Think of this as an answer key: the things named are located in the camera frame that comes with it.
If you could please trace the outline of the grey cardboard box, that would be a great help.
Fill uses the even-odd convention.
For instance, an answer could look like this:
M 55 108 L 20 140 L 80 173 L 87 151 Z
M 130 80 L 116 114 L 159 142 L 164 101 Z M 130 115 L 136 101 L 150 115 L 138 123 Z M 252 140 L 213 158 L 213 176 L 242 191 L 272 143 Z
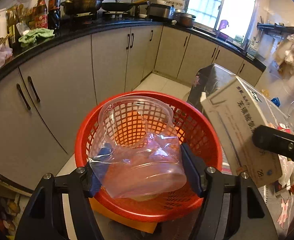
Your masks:
M 232 174 L 247 172 L 257 187 L 280 179 L 282 163 L 277 154 L 257 148 L 252 135 L 260 125 L 291 130 L 287 116 L 263 94 L 236 75 L 200 103 L 213 125 Z

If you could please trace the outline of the clear plastic container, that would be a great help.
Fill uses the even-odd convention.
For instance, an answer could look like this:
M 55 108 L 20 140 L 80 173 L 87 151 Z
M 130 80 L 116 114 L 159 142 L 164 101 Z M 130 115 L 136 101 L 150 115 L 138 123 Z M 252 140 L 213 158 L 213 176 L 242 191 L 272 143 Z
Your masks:
M 112 198 L 182 188 L 187 178 L 169 105 L 128 95 L 105 103 L 90 147 L 90 166 Z

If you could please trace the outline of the kitchen base cabinets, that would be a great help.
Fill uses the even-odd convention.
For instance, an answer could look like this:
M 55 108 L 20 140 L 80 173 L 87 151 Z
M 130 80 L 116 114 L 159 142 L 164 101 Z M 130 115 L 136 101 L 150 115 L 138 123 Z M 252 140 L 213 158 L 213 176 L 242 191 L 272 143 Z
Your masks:
M 197 71 L 217 63 L 237 73 L 265 67 L 197 29 L 124 20 L 70 27 L 0 70 L 0 181 L 32 193 L 74 154 L 82 121 L 99 103 L 135 90 L 150 72 L 190 86 Z

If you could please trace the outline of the red plastic basket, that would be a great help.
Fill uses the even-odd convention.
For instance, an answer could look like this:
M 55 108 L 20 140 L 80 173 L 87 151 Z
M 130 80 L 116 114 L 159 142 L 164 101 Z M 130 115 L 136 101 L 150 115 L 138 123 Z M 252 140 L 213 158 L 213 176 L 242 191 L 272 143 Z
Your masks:
M 189 103 L 173 96 L 152 91 L 133 91 L 113 96 L 148 96 L 162 101 L 171 107 L 174 113 L 173 123 L 179 142 L 188 144 L 195 156 L 203 159 L 207 166 L 222 169 L 222 150 L 219 138 L 208 119 Z M 75 141 L 75 162 L 78 167 L 85 166 L 93 144 L 99 123 L 99 113 L 108 98 L 93 108 L 83 120 Z M 127 114 L 126 107 L 121 107 L 116 114 L 120 128 L 116 132 L 118 142 L 137 142 L 145 133 L 137 114 Z M 131 220 L 140 222 L 165 222 L 184 217 L 203 204 L 189 184 L 179 190 L 162 193 L 153 199 L 138 202 L 130 198 L 113 199 L 105 189 L 101 189 L 94 198 L 105 208 Z

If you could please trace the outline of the brown cooking pot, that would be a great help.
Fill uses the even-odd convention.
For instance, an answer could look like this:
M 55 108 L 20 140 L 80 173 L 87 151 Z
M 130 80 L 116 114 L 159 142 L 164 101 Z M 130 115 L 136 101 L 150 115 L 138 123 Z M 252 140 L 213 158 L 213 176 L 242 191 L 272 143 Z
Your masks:
M 194 26 L 195 19 L 195 15 L 186 13 L 183 10 L 176 10 L 174 13 L 174 20 L 177 24 L 187 28 L 192 28 Z

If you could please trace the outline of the green cloth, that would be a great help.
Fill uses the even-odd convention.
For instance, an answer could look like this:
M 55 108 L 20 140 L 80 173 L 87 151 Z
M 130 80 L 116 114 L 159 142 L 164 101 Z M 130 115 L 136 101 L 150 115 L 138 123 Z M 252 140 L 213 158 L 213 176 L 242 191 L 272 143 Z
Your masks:
M 46 28 L 36 28 L 30 30 L 27 34 L 19 38 L 19 42 L 22 48 L 28 47 L 34 44 L 38 38 L 51 38 L 54 37 L 54 30 Z

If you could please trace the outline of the dark soy sauce bottle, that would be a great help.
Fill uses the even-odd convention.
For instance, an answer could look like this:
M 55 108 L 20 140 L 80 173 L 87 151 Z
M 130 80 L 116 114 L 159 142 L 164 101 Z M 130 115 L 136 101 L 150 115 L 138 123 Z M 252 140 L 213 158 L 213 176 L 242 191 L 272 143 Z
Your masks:
M 48 28 L 58 30 L 61 20 L 61 0 L 48 1 Z

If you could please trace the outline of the red label sauce bottle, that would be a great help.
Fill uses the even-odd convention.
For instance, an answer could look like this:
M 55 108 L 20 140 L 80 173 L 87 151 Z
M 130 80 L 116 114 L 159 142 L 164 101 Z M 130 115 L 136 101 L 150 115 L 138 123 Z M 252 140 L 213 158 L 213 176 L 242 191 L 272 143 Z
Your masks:
M 34 13 L 34 21 L 36 28 L 47 28 L 47 5 L 45 0 L 38 0 Z

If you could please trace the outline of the lidded steel wok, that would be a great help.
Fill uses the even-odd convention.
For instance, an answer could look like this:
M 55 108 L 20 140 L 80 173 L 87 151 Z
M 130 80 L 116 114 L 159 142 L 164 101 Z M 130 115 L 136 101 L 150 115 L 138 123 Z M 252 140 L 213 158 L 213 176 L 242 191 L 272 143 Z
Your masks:
M 63 12 L 68 16 L 96 13 L 104 0 L 65 0 L 61 3 Z

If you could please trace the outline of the black frying pan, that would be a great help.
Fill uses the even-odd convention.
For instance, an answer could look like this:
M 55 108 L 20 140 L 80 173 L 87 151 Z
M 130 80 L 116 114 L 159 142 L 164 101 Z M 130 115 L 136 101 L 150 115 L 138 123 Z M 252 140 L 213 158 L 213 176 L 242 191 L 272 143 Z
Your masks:
M 138 0 L 135 2 L 103 2 L 102 9 L 108 12 L 127 12 L 134 6 L 146 5 L 148 0 Z

